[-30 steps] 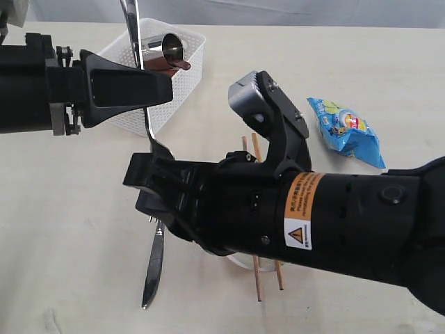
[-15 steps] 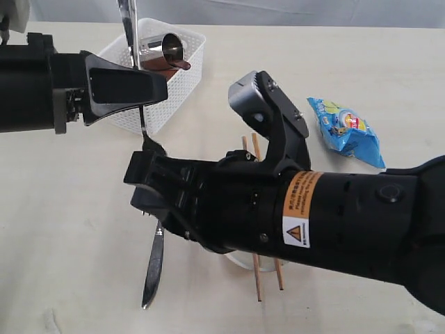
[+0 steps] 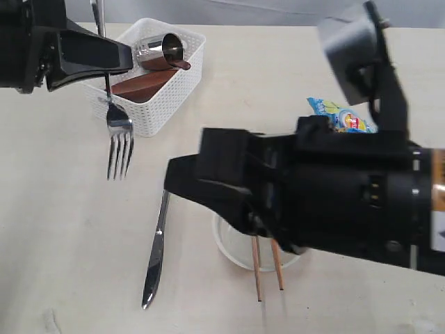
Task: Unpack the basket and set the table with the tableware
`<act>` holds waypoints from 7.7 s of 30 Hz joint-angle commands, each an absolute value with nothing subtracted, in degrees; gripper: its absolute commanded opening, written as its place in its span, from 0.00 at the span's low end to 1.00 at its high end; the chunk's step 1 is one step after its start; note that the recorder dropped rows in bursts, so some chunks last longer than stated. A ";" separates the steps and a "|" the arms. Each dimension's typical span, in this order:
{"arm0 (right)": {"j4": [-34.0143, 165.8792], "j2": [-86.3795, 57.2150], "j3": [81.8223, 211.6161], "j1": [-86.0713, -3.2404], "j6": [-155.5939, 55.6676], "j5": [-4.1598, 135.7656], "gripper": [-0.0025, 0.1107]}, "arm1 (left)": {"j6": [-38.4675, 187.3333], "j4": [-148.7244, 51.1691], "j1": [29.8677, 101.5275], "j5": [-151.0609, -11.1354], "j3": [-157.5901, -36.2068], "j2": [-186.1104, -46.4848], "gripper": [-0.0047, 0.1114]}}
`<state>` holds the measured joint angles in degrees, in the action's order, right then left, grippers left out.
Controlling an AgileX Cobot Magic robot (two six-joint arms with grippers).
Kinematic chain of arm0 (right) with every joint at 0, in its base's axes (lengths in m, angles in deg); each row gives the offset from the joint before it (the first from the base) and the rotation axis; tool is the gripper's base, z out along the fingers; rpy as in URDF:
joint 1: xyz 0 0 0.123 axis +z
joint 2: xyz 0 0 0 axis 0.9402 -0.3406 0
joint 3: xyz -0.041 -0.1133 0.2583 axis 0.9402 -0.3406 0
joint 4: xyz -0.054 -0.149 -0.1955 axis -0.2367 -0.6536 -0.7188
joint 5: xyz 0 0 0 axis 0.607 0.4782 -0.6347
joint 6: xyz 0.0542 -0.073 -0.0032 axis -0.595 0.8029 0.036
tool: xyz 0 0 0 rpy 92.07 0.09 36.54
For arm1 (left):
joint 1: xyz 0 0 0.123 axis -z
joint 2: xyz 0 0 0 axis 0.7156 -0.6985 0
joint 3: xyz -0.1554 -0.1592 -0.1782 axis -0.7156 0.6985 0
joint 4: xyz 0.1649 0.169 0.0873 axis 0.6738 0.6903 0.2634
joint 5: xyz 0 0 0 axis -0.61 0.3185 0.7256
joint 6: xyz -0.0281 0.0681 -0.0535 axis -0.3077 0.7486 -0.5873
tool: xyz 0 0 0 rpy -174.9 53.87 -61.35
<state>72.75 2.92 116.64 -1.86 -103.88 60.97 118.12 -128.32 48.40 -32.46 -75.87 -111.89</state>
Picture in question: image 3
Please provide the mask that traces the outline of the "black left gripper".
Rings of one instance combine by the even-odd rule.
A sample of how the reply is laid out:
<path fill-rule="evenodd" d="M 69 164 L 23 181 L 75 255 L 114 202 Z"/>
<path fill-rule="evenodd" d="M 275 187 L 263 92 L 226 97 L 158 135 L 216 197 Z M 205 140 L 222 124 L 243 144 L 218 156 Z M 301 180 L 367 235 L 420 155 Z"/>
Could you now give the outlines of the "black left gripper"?
<path fill-rule="evenodd" d="M 46 79 L 51 92 L 133 67 L 130 46 L 68 19 L 64 1 L 1 2 L 2 88 L 31 94 Z"/>

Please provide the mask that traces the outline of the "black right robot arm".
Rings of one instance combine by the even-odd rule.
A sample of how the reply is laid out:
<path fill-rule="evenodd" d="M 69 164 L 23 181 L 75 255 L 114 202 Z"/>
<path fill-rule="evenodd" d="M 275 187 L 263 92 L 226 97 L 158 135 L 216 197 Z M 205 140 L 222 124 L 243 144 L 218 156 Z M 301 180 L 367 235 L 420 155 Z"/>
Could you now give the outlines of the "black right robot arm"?
<path fill-rule="evenodd" d="M 405 132 L 336 132 L 325 116 L 285 135 L 206 128 L 197 154 L 169 161 L 164 187 L 287 253 L 444 274 L 444 152 Z"/>

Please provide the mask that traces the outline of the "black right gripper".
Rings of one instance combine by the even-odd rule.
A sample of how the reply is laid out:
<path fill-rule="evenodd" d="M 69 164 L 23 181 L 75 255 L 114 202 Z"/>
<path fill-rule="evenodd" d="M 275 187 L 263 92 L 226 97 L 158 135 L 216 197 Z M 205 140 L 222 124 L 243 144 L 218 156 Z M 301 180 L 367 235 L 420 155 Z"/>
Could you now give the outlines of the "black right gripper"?
<path fill-rule="evenodd" d="M 431 262 L 431 151 L 404 136 L 338 133 L 322 116 L 284 136 L 206 128 L 196 175 L 240 198 L 235 228 L 285 251 Z"/>

